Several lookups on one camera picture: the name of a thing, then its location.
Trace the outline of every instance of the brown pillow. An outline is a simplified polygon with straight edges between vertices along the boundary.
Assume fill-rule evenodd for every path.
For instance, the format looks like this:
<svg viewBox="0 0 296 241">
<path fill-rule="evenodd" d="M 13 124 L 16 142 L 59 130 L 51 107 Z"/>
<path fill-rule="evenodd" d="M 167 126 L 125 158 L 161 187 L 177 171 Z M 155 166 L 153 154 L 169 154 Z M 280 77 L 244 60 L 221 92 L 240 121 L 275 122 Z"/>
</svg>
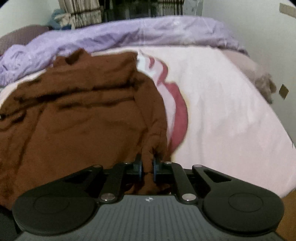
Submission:
<svg viewBox="0 0 296 241">
<path fill-rule="evenodd" d="M 27 45 L 31 40 L 47 31 L 49 29 L 46 26 L 29 25 L 4 35 L 0 38 L 0 56 L 12 45 Z"/>
<path fill-rule="evenodd" d="M 222 53 L 249 78 L 266 101 L 271 104 L 271 94 L 276 92 L 276 85 L 271 80 L 271 75 L 242 53 L 232 50 L 222 50 Z"/>
</svg>

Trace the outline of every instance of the purple blanket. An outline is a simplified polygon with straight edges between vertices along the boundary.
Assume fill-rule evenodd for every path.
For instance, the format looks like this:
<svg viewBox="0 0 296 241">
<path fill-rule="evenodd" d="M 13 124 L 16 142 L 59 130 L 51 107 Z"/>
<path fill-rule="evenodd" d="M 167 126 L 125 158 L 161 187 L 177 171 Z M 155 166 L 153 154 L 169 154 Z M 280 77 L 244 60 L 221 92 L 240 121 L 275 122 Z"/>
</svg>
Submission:
<svg viewBox="0 0 296 241">
<path fill-rule="evenodd" d="M 201 45 L 246 53 L 225 25 L 211 18 L 167 16 L 116 21 L 83 29 L 49 31 L 0 57 L 0 86 L 48 67 L 79 48 L 89 53 L 135 45 Z"/>
</svg>

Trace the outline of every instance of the wooden floor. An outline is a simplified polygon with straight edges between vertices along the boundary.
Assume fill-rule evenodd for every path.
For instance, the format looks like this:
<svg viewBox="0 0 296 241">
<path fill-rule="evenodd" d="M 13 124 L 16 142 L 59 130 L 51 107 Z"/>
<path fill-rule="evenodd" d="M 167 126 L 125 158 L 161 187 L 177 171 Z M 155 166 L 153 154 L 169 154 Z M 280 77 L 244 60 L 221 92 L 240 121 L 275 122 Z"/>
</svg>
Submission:
<svg viewBox="0 0 296 241">
<path fill-rule="evenodd" d="M 285 214 L 277 233 L 287 241 L 296 241 L 296 191 L 283 198 Z"/>
</svg>

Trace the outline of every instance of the gray gripper base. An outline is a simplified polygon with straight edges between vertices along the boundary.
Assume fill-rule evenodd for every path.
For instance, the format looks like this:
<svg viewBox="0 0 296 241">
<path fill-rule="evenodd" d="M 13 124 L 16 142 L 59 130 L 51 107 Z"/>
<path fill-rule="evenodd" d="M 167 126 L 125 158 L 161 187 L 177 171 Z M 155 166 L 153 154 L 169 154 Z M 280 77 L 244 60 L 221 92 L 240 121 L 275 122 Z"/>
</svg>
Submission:
<svg viewBox="0 0 296 241">
<path fill-rule="evenodd" d="M 196 206 L 174 196 L 125 195 L 102 205 L 94 218 L 67 234 L 39 237 L 22 233 L 17 241 L 280 241 L 276 233 L 237 237 L 209 224 Z"/>
</svg>

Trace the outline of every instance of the white wall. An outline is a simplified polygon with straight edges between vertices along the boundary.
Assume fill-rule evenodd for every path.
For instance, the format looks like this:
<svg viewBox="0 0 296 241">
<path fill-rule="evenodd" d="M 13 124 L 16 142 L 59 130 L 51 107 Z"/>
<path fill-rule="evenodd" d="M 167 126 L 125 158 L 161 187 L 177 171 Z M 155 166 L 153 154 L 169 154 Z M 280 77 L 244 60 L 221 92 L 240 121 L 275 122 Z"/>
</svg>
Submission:
<svg viewBox="0 0 296 241">
<path fill-rule="evenodd" d="M 30 25 L 48 23 L 58 0 L 9 0 L 0 8 L 0 36 Z"/>
<path fill-rule="evenodd" d="M 277 85 L 272 108 L 296 142 L 296 19 L 279 12 L 288 0 L 204 0 L 204 17 L 223 21 L 246 46 L 250 57 L 264 66 Z M 285 84 L 289 94 L 278 94 Z"/>
</svg>

